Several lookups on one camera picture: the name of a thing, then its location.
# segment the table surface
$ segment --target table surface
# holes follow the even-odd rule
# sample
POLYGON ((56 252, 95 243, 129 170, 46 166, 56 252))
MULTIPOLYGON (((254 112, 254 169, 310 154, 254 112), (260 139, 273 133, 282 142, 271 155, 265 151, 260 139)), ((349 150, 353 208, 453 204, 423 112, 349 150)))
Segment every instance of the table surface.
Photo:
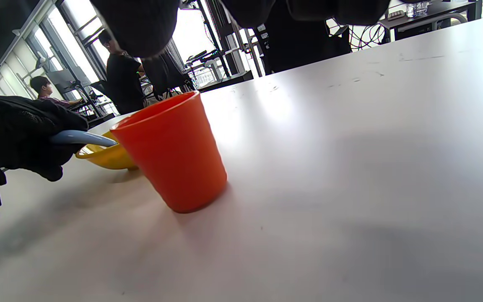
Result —
POLYGON ((428 5, 428 12, 426 13, 426 15, 412 18, 401 17, 391 21, 383 19, 380 20, 379 23, 381 23, 381 25, 385 26, 385 28, 387 29, 395 29, 396 27, 406 25, 407 23, 418 22, 426 18, 444 15, 451 11, 459 10, 460 8, 465 9, 466 6, 470 5, 475 5, 475 2, 435 2, 428 5))
POLYGON ((199 212, 7 172, 0 302, 483 301, 483 20, 203 101, 229 185, 199 212))

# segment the yellow bowl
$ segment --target yellow bowl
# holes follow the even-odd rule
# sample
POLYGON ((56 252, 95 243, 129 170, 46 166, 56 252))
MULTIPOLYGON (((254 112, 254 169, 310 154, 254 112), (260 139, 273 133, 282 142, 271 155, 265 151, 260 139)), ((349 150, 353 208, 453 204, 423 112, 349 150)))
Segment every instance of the yellow bowl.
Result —
MULTIPOLYGON (((117 141, 111 132, 104 133, 102 136, 117 141)), ((109 170, 134 170, 138 168, 120 144, 108 148, 97 145, 86 145, 75 156, 109 170)))

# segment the dark hair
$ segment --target dark hair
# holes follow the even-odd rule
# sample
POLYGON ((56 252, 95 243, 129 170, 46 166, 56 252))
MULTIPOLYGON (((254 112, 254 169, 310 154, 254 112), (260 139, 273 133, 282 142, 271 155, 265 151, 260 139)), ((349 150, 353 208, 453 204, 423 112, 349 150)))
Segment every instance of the dark hair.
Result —
POLYGON ((111 35, 109 34, 109 32, 107 30, 103 30, 99 35, 98 35, 98 40, 100 41, 100 43, 102 43, 102 45, 105 45, 105 44, 108 44, 109 41, 113 40, 113 38, 111 38, 111 35))
POLYGON ((46 86, 50 84, 48 78, 44 76, 35 76, 34 78, 29 81, 29 86, 33 88, 36 92, 42 92, 42 86, 46 86))

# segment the blue spoon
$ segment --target blue spoon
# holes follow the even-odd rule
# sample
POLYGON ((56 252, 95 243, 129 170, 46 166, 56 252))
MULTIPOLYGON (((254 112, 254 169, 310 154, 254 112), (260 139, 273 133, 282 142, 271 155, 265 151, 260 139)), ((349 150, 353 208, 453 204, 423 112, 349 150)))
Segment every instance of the blue spoon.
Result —
POLYGON ((63 130, 49 138, 49 140, 58 145, 65 145, 69 143, 90 143, 92 145, 102 147, 112 147, 117 144, 116 141, 108 139, 104 136, 79 130, 63 130))

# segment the man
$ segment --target man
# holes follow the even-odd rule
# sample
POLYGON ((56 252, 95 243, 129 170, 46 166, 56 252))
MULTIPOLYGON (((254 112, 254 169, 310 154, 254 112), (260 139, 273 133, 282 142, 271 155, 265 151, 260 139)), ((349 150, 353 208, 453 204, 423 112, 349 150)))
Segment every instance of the man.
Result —
POLYGON ((57 105, 61 105, 62 107, 68 108, 76 103, 79 103, 79 101, 65 101, 62 99, 56 99, 50 97, 53 93, 53 88, 52 84, 49 82, 48 78, 43 77, 43 76, 36 76, 32 78, 29 81, 29 85, 31 88, 33 88, 36 93, 39 94, 38 99, 40 101, 50 101, 52 103, 55 103, 57 105))
POLYGON ((111 101, 121 115, 144 108, 144 93, 140 85, 138 72, 143 73, 141 63, 126 55, 107 31, 98 36, 100 43, 109 50, 107 60, 107 84, 111 90, 111 101))

